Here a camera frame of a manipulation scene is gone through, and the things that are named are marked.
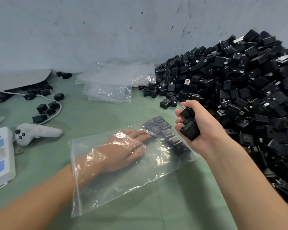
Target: person's right hand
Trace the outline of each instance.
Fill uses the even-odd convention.
[[[217,150],[220,150],[225,143],[234,143],[234,140],[227,135],[222,125],[198,101],[187,100],[180,105],[193,109],[196,123],[200,129],[200,136],[193,141],[183,136],[180,132],[180,128],[182,127],[181,122],[184,120],[180,116],[182,110],[175,110],[175,114],[177,115],[175,129],[179,135],[185,139],[192,150],[205,158],[209,154],[213,154]]]

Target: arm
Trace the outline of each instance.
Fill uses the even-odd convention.
[[[103,146],[77,158],[81,187],[101,173],[119,170],[142,156],[145,147],[139,143],[149,139],[150,135],[142,130],[121,133],[128,137],[113,136]],[[0,229],[46,229],[72,200],[73,187],[72,166],[68,165],[46,182],[0,209]]]
[[[207,161],[238,229],[288,229],[288,205],[247,152],[199,102],[186,101],[181,105],[194,110],[201,135],[190,141],[180,134],[179,109],[175,111],[176,130]]]

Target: stack of plastic bags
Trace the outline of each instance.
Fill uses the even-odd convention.
[[[132,87],[156,83],[154,63],[113,61],[94,63],[79,74],[76,84],[84,84],[82,93],[88,101],[130,103]]]

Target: white game controller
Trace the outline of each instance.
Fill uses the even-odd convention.
[[[15,131],[17,144],[28,145],[34,138],[40,137],[60,137],[63,134],[61,129],[46,127],[30,123],[20,124]]]

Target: table surface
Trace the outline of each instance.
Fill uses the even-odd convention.
[[[143,97],[132,89],[130,104],[88,102],[82,95],[83,85],[75,85],[75,76],[68,80],[50,76],[53,93],[64,93],[62,112],[46,126],[63,130],[60,139],[35,139],[16,156],[16,177],[0,190],[0,208],[29,189],[47,180],[70,163],[67,142],[133,125],[162,115],[173,126],[173,107],[159,107],[161,97]],[[36,107],[48,103],[40,97],[26,101],[13,96],[0,103],[0,116],[6,119],[0,127],[12,131],[21,123],[31,123]],[[200,156],[195,162],[176,172],[150,182],[93,211],[71,219],[66,208],[49,229],[213,229],[236,230],[237,227],[207,163]]]

